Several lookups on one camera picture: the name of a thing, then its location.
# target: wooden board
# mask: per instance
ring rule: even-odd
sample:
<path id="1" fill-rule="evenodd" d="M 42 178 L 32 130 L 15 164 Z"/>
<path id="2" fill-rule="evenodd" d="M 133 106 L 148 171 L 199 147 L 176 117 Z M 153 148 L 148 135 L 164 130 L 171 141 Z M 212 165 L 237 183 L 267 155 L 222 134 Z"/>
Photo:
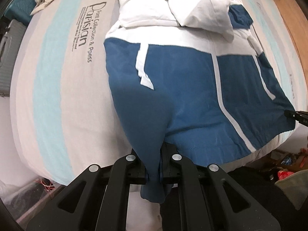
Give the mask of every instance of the wooden board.
<path id="1" fill-rule="evenodd" d="M 274 0 L 301 61 L 308 87 L 308 20 L 295 0 Z"/>

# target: silver screw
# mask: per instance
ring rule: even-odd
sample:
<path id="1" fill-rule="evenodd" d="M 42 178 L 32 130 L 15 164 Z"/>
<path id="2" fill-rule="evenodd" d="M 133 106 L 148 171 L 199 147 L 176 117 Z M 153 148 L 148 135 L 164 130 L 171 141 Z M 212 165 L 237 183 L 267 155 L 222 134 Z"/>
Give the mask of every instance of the silver screw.
<path id="1" fill-rule="evenodd" d="M 126 160 L 127 161 L 134 161 L 136 159 L 136 156 L 134 156 L 134 155 L 128 155 L 127 157 L 126 157 Z"/>
<path id="2" fill-rule="evenodd" d="M 96 172 L 98 171 L 98 166 L 97 165 L 92 165 L 89 167 L 90 172 Z"/>
<path id="3" fill-rule="evenodd" d="M 219 169 L 219 167 L 216 164 L 210 165 L 209 168 L 210 168 L 210 171 L 213 171 L 213 172 L 217 172 Z"/>
<path id="4" fill-rule="evenodd" d="M 174 155 L 172 156 L 172 159 L 174 159 L 175 161 L 179 161 L 179 160 L 182 159 L 182 156 L 179 155 L 179 154 L 174 154 Z"/>

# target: triangular cutout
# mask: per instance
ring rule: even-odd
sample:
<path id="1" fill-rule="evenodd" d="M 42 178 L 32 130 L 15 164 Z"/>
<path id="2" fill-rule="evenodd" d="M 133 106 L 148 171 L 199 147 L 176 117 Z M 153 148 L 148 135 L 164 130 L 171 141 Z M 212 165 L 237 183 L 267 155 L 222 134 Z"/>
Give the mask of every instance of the triangular cutout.
<path id="1" fill-rule="evenodd" d="M 250 207 L 249 203 L 228 182 L 224 181 L 223 187 L 234 213 Z"/>
<path id="2" fill-rule="evenodd" d="M 74 213 L 81 197 L 82 192 L 84 191 L 84 187 L 86 186 L 86 182 L 82 181 L 78 184 L 60 203 L 59 208 L 65 210 L 69 213 Z"/>

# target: black cloth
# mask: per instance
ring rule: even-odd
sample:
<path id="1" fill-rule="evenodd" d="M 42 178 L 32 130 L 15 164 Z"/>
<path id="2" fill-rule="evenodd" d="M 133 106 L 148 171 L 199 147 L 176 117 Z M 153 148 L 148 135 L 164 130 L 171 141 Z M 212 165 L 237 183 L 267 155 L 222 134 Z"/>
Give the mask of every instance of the black cloth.
<path id="1" fill-rule="evenodd" d="M 280 223 L 281 231 L 307 231 L 308 200 L 297 211 L 283 191 L 263 178 L 257 170 L 241 167 L 229 175 L 252 195 Z M 161 204 L 164 231 L 181 230 L 178 188 L 173 188 Z"/>

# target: bed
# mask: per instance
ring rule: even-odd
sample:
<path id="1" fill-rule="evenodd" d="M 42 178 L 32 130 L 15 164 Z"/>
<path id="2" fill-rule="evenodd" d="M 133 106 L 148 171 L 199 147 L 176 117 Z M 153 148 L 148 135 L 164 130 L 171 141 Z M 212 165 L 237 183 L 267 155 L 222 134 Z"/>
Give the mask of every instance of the bed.
<path id="1" fill-rule="evenodd" d="M 242 1 L 282 90 L 295 110 L 307 110 L 303 69 L 277 6 Z M 90 164 L 108 166 L 131 151 L 105 68 L 103 42 L 118 16 L 117 0 L 55 0 L 27 28 L 13 71 L 11 121 L 21 159 L 42 177 L 67 185 Z M 291 133 L 222 167 L 254 161 Z"/>

